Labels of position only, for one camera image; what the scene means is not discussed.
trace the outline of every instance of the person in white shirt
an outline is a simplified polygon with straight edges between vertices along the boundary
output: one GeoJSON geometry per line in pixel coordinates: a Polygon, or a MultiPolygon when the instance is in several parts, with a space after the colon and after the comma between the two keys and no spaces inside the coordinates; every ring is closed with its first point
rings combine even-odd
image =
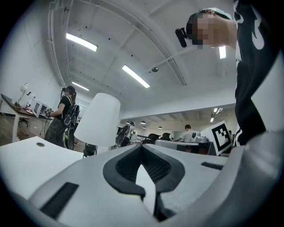
{"type": "Polygon", "coordinates": [[[126,147],[128,144],[130,144],[131,132],[133,132],[133,134],[135,134],[134,126],[135,126],[134,122],[130,122],[129,130],[126,131],[126,133],[125,133],[125,137],[124,137],[123,142],[121,143],[121,147],[126,147]]]}
{"type": "Polygon", "coordinates": [[[186,125],[185,129],[186,129],[186,132],[183,133],[183,135],[181,135],[178,139],[174,140],[175,142],[180,141],[180,140],[184,140],[185,143],[191,142],[192,134],[195,133],[196,131],[192,130],[190,125],[186,125]]]}

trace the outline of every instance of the ceiling light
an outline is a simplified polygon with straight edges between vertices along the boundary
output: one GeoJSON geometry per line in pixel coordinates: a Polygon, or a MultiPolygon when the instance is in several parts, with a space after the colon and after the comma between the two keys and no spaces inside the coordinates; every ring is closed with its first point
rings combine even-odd
{"type": "Polygon", "coordinates": [[[135,80],[137,80],[139,83],[141,83],[145,88],[150,87],[149,84],[147,84],[140,76],[138,76],[136,73],[134,73],[127,65],[122,67],[122,69],[127,72],[130,76],[132,76],[135,80]]]}
{"type": "Polygon", "coordinates": [[[83,105],[83,104],[81,104],[81,103],[78,103],[78,104],[81,105],[81,106],[84,106],[84,107],[88,108],[87,106],[85,106],[85,105],[83,105]]]}
{"type": "Polygon", "coordinates": [[[77,84],[77,83],[75,83],[75,82],[73,82],[73,81],[72,81],[72,84],[75,84],[75,85],[77,85],[78,87],[81,87],[81,88],[83,88],[83,89],[85,89],[85,90],[87,90],[87,91],[89,90],[89,89],[87,89],[86,87],[83,87],[82,85],[79,85],[79,84],[77,84]]]}
{"type": "Polygon", "coordinates": [[[73,42],[79,43],[82,46],[91,49],[92,51],[96,51],[97,48],[98,48],[98,46],[96,46],[96,45],[94,45],[94,44],[92,44],[92,43],[90,43],[88,41],[85,41],[85,40],[83,40],[83,39],[81,39],[81,38],[79,38],[79,37],[77,37],[75,35],[71,35],[69,33],[66,33],[66,38],[71,40],[71,41],[73,41],[73,42]]]}
{"type": "Polygon", "coordinates": [[[226,46],[219,47],[220,59],[224,59],[226,57],[226,46]]]}

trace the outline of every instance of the ceiling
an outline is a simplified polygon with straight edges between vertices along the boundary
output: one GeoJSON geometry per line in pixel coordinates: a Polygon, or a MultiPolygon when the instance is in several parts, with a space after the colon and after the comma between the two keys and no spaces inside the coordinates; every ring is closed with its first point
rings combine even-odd
{"type": "MultiPolygon", "coordinates": [[[[219,106],[219,108],[223,108],[221,112],[215,115],[215,119],[223,120],[228,115],[234,115],[234,105],[226,105],[226,106],[219,106]]],[[[130,119],[123,119],[120,121],[121,124],[126,124],[127,121],[133,121],[135,123],[135,127],[142,128],[149,126],[153,123],[162,122],[162,121],[205,121],[210,122],[211,114],[214,108],[204,108],[201,110],[191,110],[191,111],[184,111],[178,113],[168,113],[168,114],[159,114],[153,116],[145,116],[139,118],[130,118],[130,119]],[[145,121],[146,125],[140,124],[141,121],[145,121]]]]}
{"type": "Polygon", "coordinates": [[[76,88],[85,96],[93,98],[103,92],[124,105],[162,95],[173,87],[191,88],[235,77],[234,50],[228,48],[227,57],[220,59],[218,48],[200,50],[188,42],[184,49],[174,33],[185,26],[192,13],[212,6],[233,14],[233,4],[226,0],[74,0],[64,10],[68,16],[57,20],[57,24],[67,24],[57,36],[62,45],[67,42],[66,51],[60,51],[62,45],[57,41],[57,54],[67,55],[60,61],[61,72],[67,71],[62,73],[63,80],[88,88],[76,88]],[[97,45],[97,51],[66,41],[66,32],[97,45]],[[146,89],[124,72],[124,65],[150,87],[146,89]],[[159,68],[156,73],[151,71],[154,66],[159,68]]]}

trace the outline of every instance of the wooden floor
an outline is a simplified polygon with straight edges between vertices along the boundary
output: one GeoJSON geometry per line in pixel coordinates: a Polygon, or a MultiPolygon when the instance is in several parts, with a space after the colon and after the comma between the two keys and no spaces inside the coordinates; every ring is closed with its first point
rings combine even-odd
{"type": "MultiPolygon", "coordinates": [[[[14,117],[0,115],[0,146],[12,142],[13,124],[14,117]]],[[[28,125],[26,125],[26,123],[24,122],[21,122],[18,126],[17,136],[20,138],[20,140],[25,140],[35,136],[44,139],[44,125],[45,123],[43,124],[42,121],[32,121],[30,135],[28,135],[28,125]]],[[[82,153],[84,148],[85,143],[78,141],[78,143],[75,145],[74,150],[82,153]]]]}

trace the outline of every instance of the white lampshade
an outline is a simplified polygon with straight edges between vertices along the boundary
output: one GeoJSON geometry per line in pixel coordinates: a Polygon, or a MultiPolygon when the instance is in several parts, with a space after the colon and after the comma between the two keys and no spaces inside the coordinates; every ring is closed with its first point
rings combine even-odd
{"type": "Polygon", "coordinates": [[[75,137],[92,145],[115,145],[119,111],[118,99],[104,93],[96,94],[78,124],[75,137]]]}
{"type": "Polygon", "coordinates": [[[25,83],[24,85],[21,86],[21,92],[25,93],[28,89],[28,83],[25,83]]]}

